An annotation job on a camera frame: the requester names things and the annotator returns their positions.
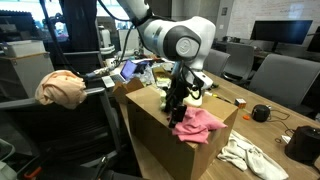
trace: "chair backrest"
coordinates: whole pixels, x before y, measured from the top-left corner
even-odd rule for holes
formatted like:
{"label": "chair backrest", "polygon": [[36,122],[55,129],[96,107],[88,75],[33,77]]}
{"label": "chair backrest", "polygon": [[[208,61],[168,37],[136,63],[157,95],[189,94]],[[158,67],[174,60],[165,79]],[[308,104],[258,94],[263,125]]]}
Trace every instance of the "chair backrest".
{"label": "chair backrest", "polygon": [[320,63],[270,54],[253,76],[249,90],[283,106],[301,105],[320,72]]}
{"label": "chair backrest", "polygon": [[104,88],[86,90],[76,109],[35,99],[0,103],[0,112],[29,142],[37,155],[52,149],[55,159],[88,163],[120,148],[117,122]]}
{"label": "chair backrest", "polygon": [[252,71],[254,48],[246,44],[228,43],[227,53],[230,57],[224,72],[247,80]]}
{"label": "chair backrest", "polygon": [[203,69],[217,76],[221,76],[227,64],[229,54],[210,49],[209,55],[204,61]]}

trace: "keyboard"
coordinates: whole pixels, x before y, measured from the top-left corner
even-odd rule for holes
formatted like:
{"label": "keyboard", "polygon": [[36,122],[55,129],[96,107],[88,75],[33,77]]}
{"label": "keyboard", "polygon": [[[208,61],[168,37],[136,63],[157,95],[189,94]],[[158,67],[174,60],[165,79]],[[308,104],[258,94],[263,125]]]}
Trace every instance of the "keyboard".
{"label": "keyboard", "polygon": [[124,79],[119,74],[112,75],[110,77],[113,80],[113,82],[125,82]]}

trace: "black device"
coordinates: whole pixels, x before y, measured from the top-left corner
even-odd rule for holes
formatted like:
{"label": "black device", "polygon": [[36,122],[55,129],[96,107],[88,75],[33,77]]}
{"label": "black device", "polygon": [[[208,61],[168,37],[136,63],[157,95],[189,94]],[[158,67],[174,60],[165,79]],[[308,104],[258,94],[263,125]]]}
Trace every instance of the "black device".
{"label": "black device", "polygon": [[270,116],[270,108],[266,105],[258,104],[253,107],[251,113],[252,119],[258,122],[265,122]]}
{"label": "black device", "polygon": [[308,46],[307,51],[320,53],[320,26],[313,35],[313,38]]}
{"label": "black device", "polygon": [[320,155],[320,129],[298,127],[285,147],[285,154],[295,161],[313,165]]}
{"label": "black device", "polygon": [[302,44],[311,24],[312,20],[255,21],[250,39],[273,41],[275,52],[279,42]]}

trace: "towel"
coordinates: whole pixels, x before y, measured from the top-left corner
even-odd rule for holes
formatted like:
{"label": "towel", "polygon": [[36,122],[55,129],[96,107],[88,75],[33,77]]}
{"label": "towel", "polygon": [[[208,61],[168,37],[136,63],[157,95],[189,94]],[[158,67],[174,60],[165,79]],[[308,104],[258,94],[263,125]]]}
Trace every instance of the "towel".
{"label": "towel", "polygon": [[181,141],[208,144],[209,131],[225,127],[227,125],[207,110],[188,106],[182,122],[176,124],[172,134],[178,135]]}
{"label": "towel", "polygon": [[234,130],[230,134],[227,146],[218,154],[218,158],[232,163],[242,171],[249,166],[252,172],[262,179],[282,180],[289,177],[278,163]]}
{"label": "towel", "polygon": [[35,99],[43,105],[55,102],[65,108],[75,109],[87,97],[85,88],[83,79],[72,72],[54,71],[41,80]]}

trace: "table surface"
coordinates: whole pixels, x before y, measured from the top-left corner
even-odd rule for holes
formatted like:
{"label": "table surface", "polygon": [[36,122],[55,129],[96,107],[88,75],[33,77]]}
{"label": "table surface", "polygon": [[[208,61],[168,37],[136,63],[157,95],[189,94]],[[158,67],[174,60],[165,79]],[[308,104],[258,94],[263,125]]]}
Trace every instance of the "table surface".
{"label": "table surface", "polygon": [[[246,100],[247,105],[245,109],[238,111],[237,118],[233,129],[240,133],[242,136],[249,139],[256,146],[261,148],[264,153],[275,160],[282,168],[288,173],[289,179],[318,179],[319,174],[312,167],[298,163],[288,158],[284,153],[285,142],[277,143],[276,138],[281,138],[285,135],[286,128],[279,122],[265,122],[259,123],[252,119],[244,120],[243,115],[250,114],[256,104],[270,105],[272,109],[290,114],[290,117],[283,121],[289,128],[296,129],[298,126],[310,125],[312,127],[320,128],[320,123],[315,122],[305,116],[302,116],[290,109],[287,109],[279,104],[269,101],[259,95],[256,95],[246,89],[236,86],[228,81],[225,81],[215,75],[205,72],[219,87],[211,90],[212,93],[223,97],[230,102],[235,98],[243,98]],[[122,114],[124,116],[127,129],[129,129],[127,108],[125,105],[120,104]],[[272,115],[283,117],[282,114],[272,112]],[[156,158],[148,151],[148,149],[134,136],[130,134],[132,145],[141,174],[146,179],[173,179],[164,167],[156,160]],[[209,166],[207,171],[201,176],[201,180],[206,179],[259,179],[249,169],[241,171],[231,163],[215,159]]]}

